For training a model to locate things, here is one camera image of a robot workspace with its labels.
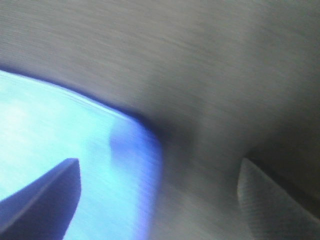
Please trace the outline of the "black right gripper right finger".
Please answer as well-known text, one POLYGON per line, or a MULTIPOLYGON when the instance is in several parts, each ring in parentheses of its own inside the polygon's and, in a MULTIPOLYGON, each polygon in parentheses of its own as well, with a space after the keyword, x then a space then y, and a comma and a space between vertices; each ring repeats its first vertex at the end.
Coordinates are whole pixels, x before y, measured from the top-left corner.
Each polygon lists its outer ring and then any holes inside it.
POLYGON ((245 158, 237 196, 255 240, 318 240, 320 220, 299 204, 265 171, 245 158))

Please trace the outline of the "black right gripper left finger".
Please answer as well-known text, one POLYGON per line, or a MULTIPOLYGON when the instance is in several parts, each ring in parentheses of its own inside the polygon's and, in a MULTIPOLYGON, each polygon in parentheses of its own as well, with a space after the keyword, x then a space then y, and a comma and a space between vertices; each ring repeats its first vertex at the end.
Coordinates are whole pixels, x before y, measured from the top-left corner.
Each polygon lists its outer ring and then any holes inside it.
POLYGON ((0 202, 2 240, 62 240, 81 196, 80 165, 68 158, 0 202))

